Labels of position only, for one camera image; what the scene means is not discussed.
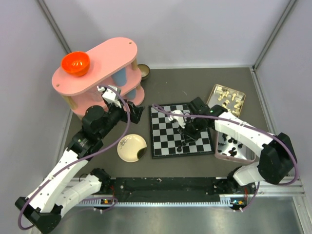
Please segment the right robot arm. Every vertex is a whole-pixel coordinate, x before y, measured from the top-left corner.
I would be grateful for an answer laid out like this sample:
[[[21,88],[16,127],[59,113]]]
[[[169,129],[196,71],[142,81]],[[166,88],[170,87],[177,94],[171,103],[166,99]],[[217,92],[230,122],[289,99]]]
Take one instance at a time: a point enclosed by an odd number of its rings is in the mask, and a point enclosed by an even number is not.
[[[227,185],[231,192],[239,193],[245,185],[265,181],[279,185],[294,170],[298,179],[297,158],[290,137],[285,133],[274,135],[240,120],[220,105],[208,107],[197,97],[189,103],[190,114],[172,111],[170,121],[176,121],[182,135],[196,140],[200,132],[211,128],[237,140],[249,148],[258,162],[240,166],[229,173]]]

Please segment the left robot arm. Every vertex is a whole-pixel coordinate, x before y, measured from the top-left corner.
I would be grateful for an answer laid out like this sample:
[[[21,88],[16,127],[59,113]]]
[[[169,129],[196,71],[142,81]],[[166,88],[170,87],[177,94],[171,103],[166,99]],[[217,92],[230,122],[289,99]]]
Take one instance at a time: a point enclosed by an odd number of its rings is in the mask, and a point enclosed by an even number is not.
[[[49,234],[65,214],[90,195],[111,192],[110,176],[93,169],[84,180],[67,189],[74,175],[103,147],[102,140],[120,122],[139,123],[144,108],[128,101],[125,107],[109,105],[107,111],[94,105],[82,118],[82,128],[72,138],[57,165],[39,187],[15,206],[41,233]]]

